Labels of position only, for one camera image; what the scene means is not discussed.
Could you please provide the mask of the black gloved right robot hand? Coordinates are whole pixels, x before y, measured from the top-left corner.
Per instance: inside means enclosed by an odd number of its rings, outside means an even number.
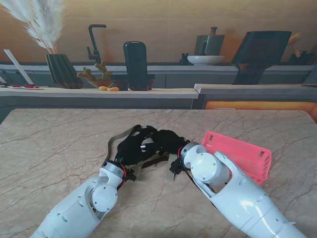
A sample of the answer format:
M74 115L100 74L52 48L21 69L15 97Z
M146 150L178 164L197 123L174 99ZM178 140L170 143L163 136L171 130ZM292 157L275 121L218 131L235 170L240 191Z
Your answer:
M159 130L152 134L154 148L160 152L179 155L180 150L190 141L178 136L172 130Z

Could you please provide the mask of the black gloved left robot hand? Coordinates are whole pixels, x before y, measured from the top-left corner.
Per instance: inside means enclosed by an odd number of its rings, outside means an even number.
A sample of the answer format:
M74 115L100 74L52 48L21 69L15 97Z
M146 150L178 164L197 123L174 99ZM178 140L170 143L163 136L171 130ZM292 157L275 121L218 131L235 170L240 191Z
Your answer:
M155 155L157 151L151 147L142 149L143 141L152 138L158 130L152 126L135 125L127 137L119 143L114 161L125 166L136 165Z

